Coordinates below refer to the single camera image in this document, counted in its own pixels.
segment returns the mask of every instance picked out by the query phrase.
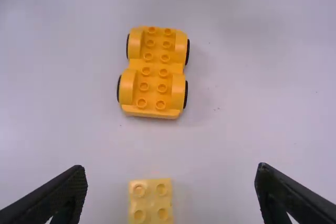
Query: white surface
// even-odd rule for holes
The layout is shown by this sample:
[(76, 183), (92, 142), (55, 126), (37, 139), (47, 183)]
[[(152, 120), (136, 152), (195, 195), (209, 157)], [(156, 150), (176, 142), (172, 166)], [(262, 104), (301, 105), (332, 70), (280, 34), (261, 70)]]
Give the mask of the white surface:
[[(0, 0), (0, 208), (74, 164), (81, 223), (126, 223), (127, 183), (174, 181), (176, 224), (262, 223), (267, 162), (336, 202), (335, 0)], [(116, 101), (131, 27), (191, 40), (187, 109)]]

